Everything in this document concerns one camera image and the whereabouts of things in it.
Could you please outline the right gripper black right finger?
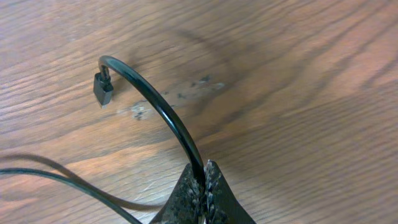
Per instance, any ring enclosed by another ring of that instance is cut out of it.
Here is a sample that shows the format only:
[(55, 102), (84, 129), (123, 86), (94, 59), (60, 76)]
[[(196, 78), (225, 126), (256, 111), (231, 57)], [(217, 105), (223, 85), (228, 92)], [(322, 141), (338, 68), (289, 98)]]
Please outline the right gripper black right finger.
[(208, 160), (205, 175), (205, 220), (207, 224), (256, 224), (234, 196), (215, 161)]

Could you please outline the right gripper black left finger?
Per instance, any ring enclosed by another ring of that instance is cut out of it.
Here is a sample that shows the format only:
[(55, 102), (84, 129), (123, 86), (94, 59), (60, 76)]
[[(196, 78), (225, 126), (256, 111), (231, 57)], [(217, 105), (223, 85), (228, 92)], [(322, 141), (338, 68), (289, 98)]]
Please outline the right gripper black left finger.
[(191, 164), (180, 175), (169, 199), (150, 224), (199, 224), (205, 221), (203, 187), (193, 176)]

